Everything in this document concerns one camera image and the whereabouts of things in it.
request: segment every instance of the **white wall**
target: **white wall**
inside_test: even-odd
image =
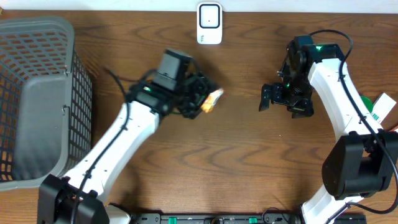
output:
[[[197,0],[0,0],[4,9],[195,11]],[[219,0],[227,12],[398,13],[398,0]]]

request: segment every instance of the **perforated basket wall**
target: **perforated basket wall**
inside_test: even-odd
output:
[[[67,21],[0,21],[0,190],[36,187],[84,158],[91,99]]]

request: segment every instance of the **green connector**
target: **green connector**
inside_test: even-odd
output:
[[[249,224],[257,223],[257,218],[249,218]]]
[[[177,218],[169,218],[169,224],[177,224]]]

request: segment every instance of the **wooden tabletop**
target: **wooden tabletop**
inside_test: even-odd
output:
[[[101,72],[111,68],[125,87],[157,68],[165,48],[194,56],[224,89],[212,113],[195,120],[170,115],[130,160],[109,198],[127,208],[164,213],[260,213],[268,207],[293,210],[322,185],[321,168],[335,135],[319,96],[315,115],[291,119],[283,106],[258,112],[263,83],[276,71],[295,35],[337,29],[354,40],[348,59],[360,94],[373,101],[382,92],[398,101],[398,16],[369,14],[224,13],[220,45],[199,45],[194,12],[5,11],[2,19],[62,16],[75,28],[75,49],[95,86],[97,141],[123,102],[118,86]],[[335,35],[315,40],[348,43]],[[398,106],[383,122],[398,123]],[[391,205],[396,187],[363,204]],[[0,223],[35,223],[37,189],[0,193]],[[362,212],[351,209],[351,212]],[[398,223],[365,212],[368,223]]]

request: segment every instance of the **white rectangular device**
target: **white rectangular device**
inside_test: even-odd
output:
[[[217,2],[203,2],[197,7],[199,44],[219,44],[223,38],[223,8]]]

